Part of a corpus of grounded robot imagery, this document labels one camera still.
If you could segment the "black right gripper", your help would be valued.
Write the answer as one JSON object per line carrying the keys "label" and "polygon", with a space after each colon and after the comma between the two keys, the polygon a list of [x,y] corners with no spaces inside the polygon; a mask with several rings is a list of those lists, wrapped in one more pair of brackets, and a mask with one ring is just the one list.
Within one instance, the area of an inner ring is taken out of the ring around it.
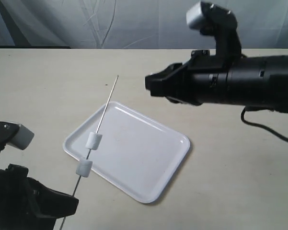
{"label": "black right gripper", "polygon": [[175,104],[217,103],[230,67],[230,58],[194,50],[186,63],[173,63],[145,77],[145,89],[153,97],[165,97]]}

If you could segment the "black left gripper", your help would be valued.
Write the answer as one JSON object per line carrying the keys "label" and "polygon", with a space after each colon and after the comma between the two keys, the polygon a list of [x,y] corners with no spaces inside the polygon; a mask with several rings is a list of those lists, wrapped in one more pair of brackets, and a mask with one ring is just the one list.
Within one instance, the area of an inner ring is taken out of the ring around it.
{"label": "black left gripper", "polygon": [[76,213],[77,198],[27,175],[20,165],[0,169],[0,230],[53,230],[57,219]]}

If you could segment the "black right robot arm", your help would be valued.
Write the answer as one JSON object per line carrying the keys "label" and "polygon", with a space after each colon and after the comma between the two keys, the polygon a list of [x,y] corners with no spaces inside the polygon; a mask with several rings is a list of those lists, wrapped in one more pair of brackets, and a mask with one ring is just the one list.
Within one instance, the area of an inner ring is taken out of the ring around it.
{"label": "black right robot arm", "polygon": [[194,50],[186,63],[146,76],[145,88],[172,103],[240,105],[288,114],[288,55],[220,57]]}

